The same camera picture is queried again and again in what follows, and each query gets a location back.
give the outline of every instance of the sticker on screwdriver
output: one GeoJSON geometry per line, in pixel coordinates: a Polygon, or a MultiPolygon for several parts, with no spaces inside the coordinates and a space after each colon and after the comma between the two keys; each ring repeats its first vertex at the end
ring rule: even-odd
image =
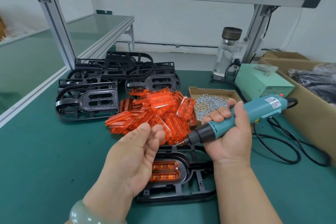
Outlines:
{"type": "Polygon", "coordinates": [[[273,109],[276,109],[278,107],[281,106],[281,103],[278,99],[274,98],[274,97],[269,97],[267,99],[265,99],[268,103],[271,104],[271,106],[273,107],[273,109]]]}

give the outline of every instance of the hand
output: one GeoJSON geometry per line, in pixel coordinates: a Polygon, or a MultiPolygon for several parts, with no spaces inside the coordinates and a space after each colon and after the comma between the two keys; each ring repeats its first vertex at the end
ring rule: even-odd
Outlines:
{"type": "MultiPolygon", "coordinates": [[[[204,148],[214,163],[239,161],[246,166],[250,166],[252,132],[249,117],[242,101],[237,103],[230,98],[227,101],[227,105],[229,107],[235,105],[236,127],[231,128],[223,137],[204,143],[204,148]]],[[[231,117],[231,111],[226,107],[220,107],[217,111],[210,113],[210,115],[204,116],[202,124],[212,120],[221,122],[229,117],[231,117]]]]}
{"type": "Polygon", "coordinates": [[[152,175],[159,144],[165,138],[161,125],[148,123],[129,132],[109,150],[97,182],[85,195],[84,204],[107,221],[124,222],[132,199],[152,175]]]}

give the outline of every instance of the green tabletop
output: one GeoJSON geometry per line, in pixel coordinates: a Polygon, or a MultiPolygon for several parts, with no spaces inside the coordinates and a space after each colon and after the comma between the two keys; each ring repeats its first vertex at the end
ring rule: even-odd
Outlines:
{"type": "MultiPolygon", "coordinates": [[[[188,86],[232,88],[210,83],[209,71],[177,71],[181,92],[188,86]]],[[[57,84],[0,129],[0,216],[2,223],[60,224],[72,205],[96,181],[110,147],[120,138],[111,135],[104,120],[63,123],[55,115],[57,84]]],[[[279,121],[303,138],[286,120],[279,121]]],[[[265,122],[260,133],[278,135],[265,122]]],[[[286,146],[266,139],[288,158],[286,146]]],[[[280,163],[256,139],[252,168],[284,224],[335,223],[336,171],[313,164],[305,156],[294,166],[280,163]]],[[[219,223],[216,197],[207,202],[170,205],[132,204],[128,223],[219,223]]]]}
{"type": "MultiPolygon", "coordinates": [[[[70,22],[76,56],[129,16],[94,14],[70,22]]],[[[51,31],[0,44],[0,114],[64,67],[51,31]]]]}

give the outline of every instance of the bottle cap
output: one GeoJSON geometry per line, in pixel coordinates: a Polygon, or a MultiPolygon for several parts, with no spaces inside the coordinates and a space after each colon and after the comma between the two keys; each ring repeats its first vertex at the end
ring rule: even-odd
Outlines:
{"type": "Polygon", "coordinates": [[[237,41],[242,35],[242,30],[240,28],[225,27],[223,29],[222,38],[237,41]]]}

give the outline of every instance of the small plastic bag of screws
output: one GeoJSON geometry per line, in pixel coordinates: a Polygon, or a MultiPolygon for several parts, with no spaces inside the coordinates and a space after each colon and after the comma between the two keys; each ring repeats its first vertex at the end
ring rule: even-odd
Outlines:
{"type": "Polygon", "coordinates": [[[228,100],[223,99],[222,96],[202,94],[195,98],[195,112],[197,120],[202,120],[205,115],[216,111],[219,107],[227,107],[228,100]]]}

